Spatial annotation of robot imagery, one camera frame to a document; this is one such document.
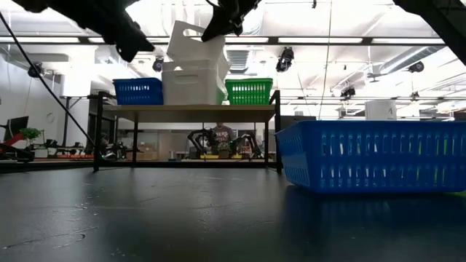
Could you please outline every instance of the desk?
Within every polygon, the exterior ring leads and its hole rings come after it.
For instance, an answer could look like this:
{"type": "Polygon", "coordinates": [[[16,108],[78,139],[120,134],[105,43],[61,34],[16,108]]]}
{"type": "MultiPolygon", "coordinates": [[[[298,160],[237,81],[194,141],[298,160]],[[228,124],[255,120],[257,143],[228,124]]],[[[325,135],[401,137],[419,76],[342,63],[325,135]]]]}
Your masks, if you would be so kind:
{"type": "MultiPolygon", "coordinates": [[[[207,106],[207,105],[186,105],[186,106],[104,106],[104,92],[98,95],[97,127],[95,146],[100,148],[100,134],[102,130],[102,115],[105,111],[114,118],[123,118],[134,122],[133,141],[138,140],[139,123],[203,123],[203,122],[228,122],[228,123],[265,123],[265,141],[269,140],[269,121],[275,116],[275,131],[281,129],[280,124],[280,91],[275,90],[269,105],[260,106],[207,106]]],[[[269,144],[265,144],[266,167],[269,162],[269,144]]],[[[101,159],[96,154],[94,159],[94,170],[99,170],[101,159]]],[[[133,152],[133,165],[137,166],[135,151],[133,152]]],[[[277,155],[277,171],[281,172],[281,158],[277,155]]]]}

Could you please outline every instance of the blue basket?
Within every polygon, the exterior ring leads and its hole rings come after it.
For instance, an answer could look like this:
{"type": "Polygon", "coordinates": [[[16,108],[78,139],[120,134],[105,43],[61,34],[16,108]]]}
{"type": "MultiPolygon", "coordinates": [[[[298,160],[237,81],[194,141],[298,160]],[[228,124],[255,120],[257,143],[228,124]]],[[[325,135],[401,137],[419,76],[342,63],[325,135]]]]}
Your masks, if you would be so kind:
{"type": "Polygon", "coordinates": [[[277,139],[286,178],[317,193],[466,189],[466,122],[302,121],[277,139]]]}
{"type": "Polygon", "coordinates": [[[114,79],[119,105],[163,105],[162,81],[156,78],[114,79]]]}

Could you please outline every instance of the green basket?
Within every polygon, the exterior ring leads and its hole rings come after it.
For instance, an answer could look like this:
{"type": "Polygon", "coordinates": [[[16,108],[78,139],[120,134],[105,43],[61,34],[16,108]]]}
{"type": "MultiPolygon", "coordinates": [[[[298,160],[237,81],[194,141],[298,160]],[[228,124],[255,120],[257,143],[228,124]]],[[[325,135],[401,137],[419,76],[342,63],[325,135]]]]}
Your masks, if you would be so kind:
{"type": "Polygon", "coordinates": [[[227,79],[230,105],[268,105],[273,79],[227,79]]]}

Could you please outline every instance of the black cable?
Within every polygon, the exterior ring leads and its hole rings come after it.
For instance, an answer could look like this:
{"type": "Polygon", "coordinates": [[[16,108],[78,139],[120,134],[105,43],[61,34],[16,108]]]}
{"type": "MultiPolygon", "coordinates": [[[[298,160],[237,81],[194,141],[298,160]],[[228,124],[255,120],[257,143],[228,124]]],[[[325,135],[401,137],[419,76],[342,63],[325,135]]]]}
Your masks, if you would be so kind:
{"type": "Polygon", "coordinates": [[[40,74],[39,70],[37,70],[36,66],[32,63],[32,61],[29,58],[28,54],[26,54],[26,52],[24,51],[23,46],[21,46],[20,42],[17,40],[15,33],[13,33],[13,30],[10,28],[7,21],[5,20],[5,17],[3,16],[3,14],[1,12],[0,12],[0,19],[3,22],[5,28],[8,30],[8,33],[10,34],[10,36],[12,36],[13,41],[15,41],[16,46],[20,49],[21,54],[23,54],[24,58],[28,61],[29,65],[31,65],[31,67],[34,69],[37,76],[39,76],[39,79],[42,82],[42,84],[44,85],[44,87],[52,95],[52,97],[55,99],[55,101],[57,101],[57,103],[61,106],[61,108],[66,112],[66,114],[68,114],[68,116],[71,118],[71,120],[73,120],[74,124],[76,124],[76,126],[79,128],[79,130],[81,130],[81,132],[86,136],[88,141],[95,147],[94,141],[90,138],[90,136],[87,134],[87,132],[84,131],[84,129],[81,127],[81,125],[78,123],[78,121],[74,118],[74,116],[68,111],[68,109],[66,109],[66,107],[60,102],[60,99],[57,97],[57,95],[55,95],[53,93],[53,91],[50,89],[50,87],[47,85],[44,78],[40,74]]]}

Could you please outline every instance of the shelf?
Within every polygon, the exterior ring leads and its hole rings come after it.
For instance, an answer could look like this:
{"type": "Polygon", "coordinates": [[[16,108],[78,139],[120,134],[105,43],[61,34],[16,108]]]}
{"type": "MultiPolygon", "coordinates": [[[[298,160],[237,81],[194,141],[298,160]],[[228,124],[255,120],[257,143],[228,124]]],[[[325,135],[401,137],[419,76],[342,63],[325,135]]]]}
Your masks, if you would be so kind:
{"type": "Polygon", "coordinates": [[[265,106],[104,106],[103,110],[140,123],[254,123],[268,122],[274,105],[265,106]]]}

